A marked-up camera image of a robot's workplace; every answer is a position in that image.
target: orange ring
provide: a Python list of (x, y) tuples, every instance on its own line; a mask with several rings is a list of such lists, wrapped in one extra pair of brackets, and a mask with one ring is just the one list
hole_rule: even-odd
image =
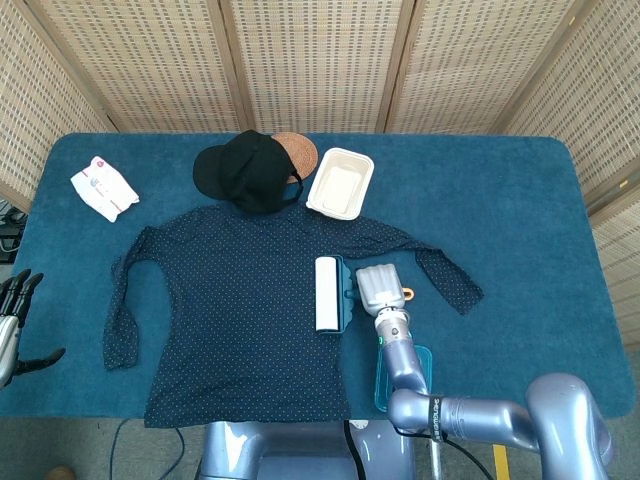
[(413, 300), (413, 297), (416, 296), (415, 292), (409, 287), (403, 287), (402, 292), (404, 293), (404, 299), (407, 302), (410, 302), (411, 300)]

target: black baseball cap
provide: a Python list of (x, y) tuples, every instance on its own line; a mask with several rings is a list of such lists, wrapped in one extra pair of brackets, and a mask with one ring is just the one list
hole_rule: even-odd
[[(298, 191), (285, 200), (291, 175), (298, 181)], [(252, 213), (276, 212), (295, 203), (302, 193), (302, 179), (284, 147), (254, 130), (201, 151), (193, 164), (193, 183), (208, 197), (230, 200)]]

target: cap brim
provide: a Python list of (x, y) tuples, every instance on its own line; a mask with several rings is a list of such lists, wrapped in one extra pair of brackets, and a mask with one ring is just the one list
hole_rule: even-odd
[(228, 200), (220, 185), (220, 155), (224, 145), (216, 145), (201, 151), (193, 162), (193, 183), (207, 197)]

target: woven partition screen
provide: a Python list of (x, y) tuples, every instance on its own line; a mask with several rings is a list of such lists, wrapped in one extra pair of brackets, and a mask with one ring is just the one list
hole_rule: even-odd
[(640, 348), (640, 199), (593, 232), (624, 342)]
[(427, 0), (388, 130), (487, 132), (571, 4)]
[(640, 155), (640, 3), (596, 4), (508, 133), (571, 149), (585, 195)]
[(401, 4), (232, 1), (258, 130), (373, 131)]
[(0, 0), (0, 31), (0, 195), (29, 211), (53, 143), (112, 127), (10, 0)]
[(34, 3), (123, 130), (238, 130), (206, 0)]

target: teal tablecloth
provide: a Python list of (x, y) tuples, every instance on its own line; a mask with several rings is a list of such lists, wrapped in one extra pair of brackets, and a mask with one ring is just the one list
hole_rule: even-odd
[[(146, 225), (210, 204), (193, 186), (193, 159), (228, 134), (74, 134), (51, 151), (15, 271), (45, 279), (33, 299), (21, 358), (65, 346), (54, 367), (14, 379), (4, 415), (142, 417), (169, 328), (157, 266), (136, 265), (127, 303), (140, 325), (139, 363), (107, 372), (102, 330), (110, 267)], [(409, 253), (351, 262), (396, 263), (416, 291), (414, 338), (434, 358), (439, 394), (523, 401), (536, 376), (583, 378), (605, 416), (627, 413), (634, 387), (578, 182), (567, 149), (550, 138), (431, 135), (311, 135), (320, 155), (338, 146), (369, 155), (375, 172), (363, 215), (441, 247), (486, 297), (459, 316)], [(86, 206), (69, 178), (100, 155), (140, 195), (115, 224)], [(305, 181), (308, 193), (312, 178)], [(353, 417), (377, 415), (373, 322), (352, 322), (342, 366)]]

